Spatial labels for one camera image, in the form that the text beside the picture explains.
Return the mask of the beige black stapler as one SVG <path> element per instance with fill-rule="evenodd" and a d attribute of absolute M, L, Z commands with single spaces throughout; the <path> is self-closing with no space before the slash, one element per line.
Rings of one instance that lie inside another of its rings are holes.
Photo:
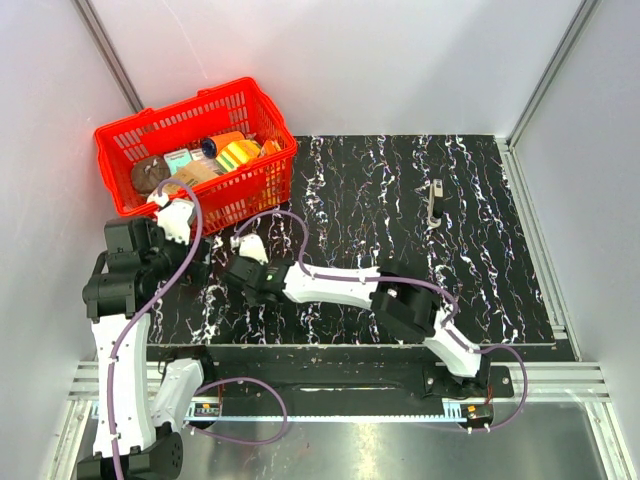
<path fill-rule="evenodd" d="M 441 225 L 443 216 L 444 186 L 442 179 L 434 179 L 430 184 L 428 202 L 428 224 L 437 228 Z"/>

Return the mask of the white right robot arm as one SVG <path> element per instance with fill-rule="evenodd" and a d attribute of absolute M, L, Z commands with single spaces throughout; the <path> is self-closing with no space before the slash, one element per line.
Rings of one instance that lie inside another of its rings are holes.
<path fill-rule="evenodd" d="M 454 298 L 399 261 L 357 270 L 235 256 L 222 279 L 252 305 L 289 300 L 369 310 L 395 339 L 429 348 L 463 394 L 476 396 L 491 382 L 490 360 L 453 322 L 459 312 Z"/>

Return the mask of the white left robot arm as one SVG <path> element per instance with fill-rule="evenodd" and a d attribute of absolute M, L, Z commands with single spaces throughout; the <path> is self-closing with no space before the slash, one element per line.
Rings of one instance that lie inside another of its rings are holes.
<path fill-rule="evenodd" d="M 211 266 L 192 219 L 144 216 L 111 220 L 106 243 L 82 290 L 98 360 L 98 428 L 80 479 L 175 479 L 183 460 L 180 429 L 195 395 L 217 381 L 203 347 L 168 362 L 156 397 L 149 396 L 147 336 L 159 284 L 199 284 Z"/>

